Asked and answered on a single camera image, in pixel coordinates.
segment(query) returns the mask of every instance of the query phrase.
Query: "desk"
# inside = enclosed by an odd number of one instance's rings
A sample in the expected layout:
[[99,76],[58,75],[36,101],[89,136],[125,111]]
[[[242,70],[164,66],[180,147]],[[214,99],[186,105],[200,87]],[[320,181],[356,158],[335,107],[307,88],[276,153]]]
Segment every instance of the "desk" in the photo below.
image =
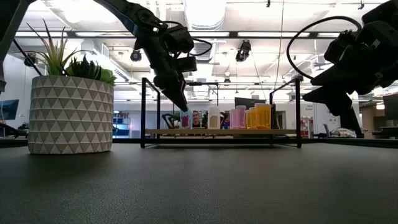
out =
[[334,144],[0,149],[0,223],[395,224],[397,161],[397,149]]

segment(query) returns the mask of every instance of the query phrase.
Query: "white geometric planter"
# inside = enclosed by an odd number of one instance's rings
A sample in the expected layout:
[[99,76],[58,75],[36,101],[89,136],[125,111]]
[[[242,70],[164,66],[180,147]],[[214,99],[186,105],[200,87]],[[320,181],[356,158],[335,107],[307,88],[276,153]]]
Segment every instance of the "white geometric planter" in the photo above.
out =
[[109,151],[113,86],[87,78],[35,77],[29,118],[28,147],[32,154]]

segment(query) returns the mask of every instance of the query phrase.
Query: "ceiling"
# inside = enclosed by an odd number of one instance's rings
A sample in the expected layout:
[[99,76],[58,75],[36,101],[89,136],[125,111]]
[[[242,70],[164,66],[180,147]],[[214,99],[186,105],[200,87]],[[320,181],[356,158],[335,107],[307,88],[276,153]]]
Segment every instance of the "ceiling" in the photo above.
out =
[[[87,1],[89,0],[76,0],[75,2],[83,4],[82,2]],[[177,21],[187,26],[184,2],[194,0],[129,1],[148,7],[163,20]],[[64,26],[67,27],[67,30],[74,31],[126,31],[126,28],[103,8],[98,9],[98,6],[93,6],[72,7],[71,9],[71,6],[65,6],[65,2],[67,0],[43,0],[31,4],[19,30],[28,30],[26,23],[36,30],[43,30],[42,19],[44,19],[52,31],[61,30]],[[349,16],[361,22],[363,14],[383,2],[385,1],[368,0],[363,9],[358,10],[360,0],[276,0],[271,1],[269,7],[267,7],[267,1],[226,0],[224,19],[220,30],[297,32],[319,19],[337,15]],[[220,13],[218,8],[214,6],[214,0],[201,0],[201,5],[195,8],[195,12],[205,21],[206,18]],[[71,18],[71,10],[75,14],[84,14],[85,16],[75,22]],[[355,29],[355,27],[346,21],[329,21],[312,27],[308,31],[340,32],[345,29]],[[109,57],[127,71],[132,78],[136,80],[139,80],[140,77],[153,78],[154,74],[150,72],[149,62],[144,54],[142,54],[140,62],[132,62],[129,58],[135,39],[92,40],[96,45],[104,44],[109,47]],[[217,39],[217,44],[213,45],[216,49],[211,65],[198,66],[198,71],[194,73],[193,77],[204,76],[207,77],[208,82],[223,82],[226,78],[225,72],[229,72],[232,82],[258,82],[260,80],[269,83],[275,81],[282,83],[294,74],[285,54],[289,43],[288,39],[249,40],[252,48],[251,56],[245,62],[236,63],[234,58],[242,40]],[[17,39],[17,41],[25,49],[41,45],[39,39]],[[300,69],[308,74],[316,75],[317,72],[314,72],[311,62],[318,59],[317,55],[322,57],[331,41],[332,39],[296,40],[290,54],[295,56],[294,62],[296,65],[300,65]]]

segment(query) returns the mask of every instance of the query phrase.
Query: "person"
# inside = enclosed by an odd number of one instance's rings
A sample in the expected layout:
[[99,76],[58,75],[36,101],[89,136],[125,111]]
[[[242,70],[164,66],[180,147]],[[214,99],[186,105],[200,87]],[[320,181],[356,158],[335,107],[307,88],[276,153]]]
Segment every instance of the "person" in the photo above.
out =
[[199,112],[198,111],[192,111],[192,127],[193,128],[200,128],[200,119],[199,119]]

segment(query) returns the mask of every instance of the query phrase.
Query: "potted plant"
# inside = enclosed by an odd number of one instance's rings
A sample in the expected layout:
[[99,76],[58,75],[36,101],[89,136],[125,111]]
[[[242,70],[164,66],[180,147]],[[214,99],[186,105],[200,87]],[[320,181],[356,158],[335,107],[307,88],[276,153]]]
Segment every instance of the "potted plant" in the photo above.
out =
[[86,57],[81,62],[74,58],[65,68],[72,56],[81,51],[75,50],[64,56],[68,42],[66,38],[62,36],[60,45],[54,45],[46,24],[48,43],[31,29],[47,49],[47,52],[36,52],[45,59],[47,75],[35,77],[32,81],[28,137],[30,153],[109,151],[116,79],[112,71],[87,61]]

